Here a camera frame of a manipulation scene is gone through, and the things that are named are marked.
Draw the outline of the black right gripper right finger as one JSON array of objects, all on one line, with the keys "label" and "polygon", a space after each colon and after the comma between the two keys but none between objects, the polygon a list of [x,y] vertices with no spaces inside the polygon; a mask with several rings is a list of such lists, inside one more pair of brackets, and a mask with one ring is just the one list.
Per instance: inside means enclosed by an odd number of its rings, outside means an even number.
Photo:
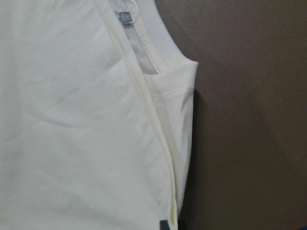
[{"label": "black right gripper right finger", "polygon": [[183,220],[178,220],[178,230],[186,230],[186,223]]}]

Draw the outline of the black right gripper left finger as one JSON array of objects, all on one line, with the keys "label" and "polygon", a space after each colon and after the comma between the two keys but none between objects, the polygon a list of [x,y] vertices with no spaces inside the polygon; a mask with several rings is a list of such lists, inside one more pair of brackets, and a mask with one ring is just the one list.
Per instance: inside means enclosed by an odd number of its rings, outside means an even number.
[{"label": "black right gripper left finger", "polygon": [[169,230],[169,225],[167,221],[160,221],[159,227],[160,227],[160,230]]}]

